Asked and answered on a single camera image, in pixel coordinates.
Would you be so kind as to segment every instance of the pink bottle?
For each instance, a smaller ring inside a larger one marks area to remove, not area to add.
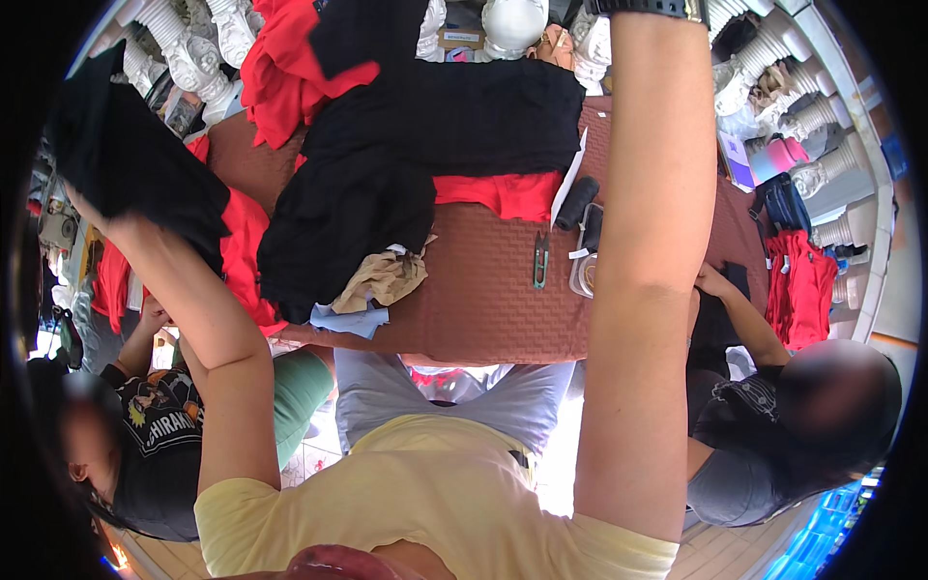
[[[784,171],[789,171],[798,162],[808,163],[809,156],[798,141],[792,137],[774,139],[760,151],[751,156],[751,171],[754,172],[756,184],[760,185]]]

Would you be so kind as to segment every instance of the green pants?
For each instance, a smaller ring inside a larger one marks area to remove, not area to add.
[[[309,351],[301,349],[274,359],[274,437],[277,466],[282,470],[299,448],[313,413],[334,386],[329,368]]]

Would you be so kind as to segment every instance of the black t-shirt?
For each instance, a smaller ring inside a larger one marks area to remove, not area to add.
[[[100,376],[122,398],[122,459],[112,511],[146,534],[178,542],[198,539],[197,499],[203,405],[186,365],[147,379],[113,365]]]
[[[761,367],[744,380],[721,380],[700,413],[692,437],[715,449],[687,486],[687,504],[703,522],[739,526],[758,522],[780,505],[767,462],[737,442],[724,441],[706,430],[715,421],[738,420],[730,397],[738,397],[757,420],[780,420],[775,381],[783,367]]]

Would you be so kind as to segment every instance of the gray pants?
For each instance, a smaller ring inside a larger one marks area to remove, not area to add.
[[[558,424],[558,407],[574,363],[516,365],[488,392],[456,406],[430,403],[397,354],[335,349],[339,398],[335,422],[342,452],[387,421],[404,415],[470,419],[496,429],[541,454]]]

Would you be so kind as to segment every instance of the wristwatch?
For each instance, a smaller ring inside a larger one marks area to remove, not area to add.
[[[705,0],[584,0],[586,12],[611,16],[617,12],[647,12],[663,14],[709,27],[709,12]]]

